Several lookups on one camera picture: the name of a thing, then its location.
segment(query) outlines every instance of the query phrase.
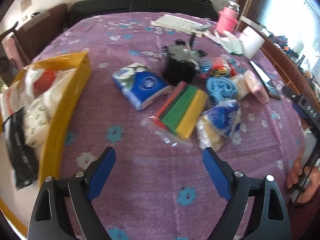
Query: purple bedspread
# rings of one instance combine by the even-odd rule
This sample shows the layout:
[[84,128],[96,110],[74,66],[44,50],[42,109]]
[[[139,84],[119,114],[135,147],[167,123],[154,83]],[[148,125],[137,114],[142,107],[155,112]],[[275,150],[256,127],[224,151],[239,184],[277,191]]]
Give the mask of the purple bedspread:
[[[141,120],[153,115],[164,98],[138,112],[112,82],[114,71],[134,62],[142,62],[161,74],[160,49],[177,39],[188,40],[186,33],[150,26],[151,20],[162,15],[121,13],[82,20],[35,59],[89,52],[93,73],[70,124],[61,177],[85,169],[107,146],[116,150],[116,164],[101,195],[93,201],[113,240],[207,239],[226,206],[203,166],[196,133],[191,139],[193,150],[187,153],[171,148],[140,126]],[[194,47],[209,56],[226,54],[208,38],[195,41]],[[239,67],[250,69],[246,58],[234,58]],[[284,85],[261,51],[253,60],[268,71],[279,88]],[[241,129],[218,152],[219,157],[250,177],[272,174],[287,200],[286,175],[303,144],[298,115],[286,98],[271,99],[263,106],[252,94],[241,102],[241,111]],[[250,204],[252,200],[235,239],[244,233]],[[76,224],[74,215],[71,220]],[[74,230],[81,234],[77,226]]]

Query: black plastic bag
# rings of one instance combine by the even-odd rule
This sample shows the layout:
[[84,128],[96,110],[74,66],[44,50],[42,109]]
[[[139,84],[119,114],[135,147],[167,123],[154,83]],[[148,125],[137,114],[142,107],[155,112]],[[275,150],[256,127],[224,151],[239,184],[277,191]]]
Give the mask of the black plastic bag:
[[23,108],[11,115],[4,123],[4,135],[10,162],[16,171],[17,190],[27,187],[38,179],[39,162],[32,148],[24,143]]

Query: tissue pack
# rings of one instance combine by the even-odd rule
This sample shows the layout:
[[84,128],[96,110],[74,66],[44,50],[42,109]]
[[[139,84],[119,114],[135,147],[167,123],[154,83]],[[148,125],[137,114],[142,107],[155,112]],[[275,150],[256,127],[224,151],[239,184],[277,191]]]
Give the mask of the tissue pack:
[[136,110],[145,109],[158,96],[171,91],[171,86],[163,78],[138,62],[119,69],[112,78]]

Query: yellow box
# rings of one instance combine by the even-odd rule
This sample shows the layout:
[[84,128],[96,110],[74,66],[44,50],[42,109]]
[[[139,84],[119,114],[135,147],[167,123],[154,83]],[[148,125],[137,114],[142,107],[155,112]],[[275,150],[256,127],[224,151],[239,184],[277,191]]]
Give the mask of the yellow box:
[[[38,186],[40,188],[47,176],[54,176],[55,179],[60,177],[60,164],[69,122],[80,94],[92,73],[92,69],[87,52],[53,57],[35,62],[32,65],[34,65],[35,69],[45,68],[53,71],[75,69],[74,75],[66,87],[51,120],[48,137],[42,144],[38,171]],[[22,70],[13,82],[22,81],[25,74],[26,70]],[[18,231],[27,237],[27,227],[19,221],[1,198],[0,209]]]

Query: yellow sponge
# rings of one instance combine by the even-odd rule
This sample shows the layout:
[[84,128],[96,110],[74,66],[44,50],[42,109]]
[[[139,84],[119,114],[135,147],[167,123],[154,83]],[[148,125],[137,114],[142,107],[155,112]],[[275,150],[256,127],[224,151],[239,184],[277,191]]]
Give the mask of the yellow sponge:
[[196,122],[204,109],[204,105],[207,101],[208,95],[202,90],[198,90],[193,98],[189,108],[179,123],[176,134],[183,140],[188,139],[193,129],[196,126]]

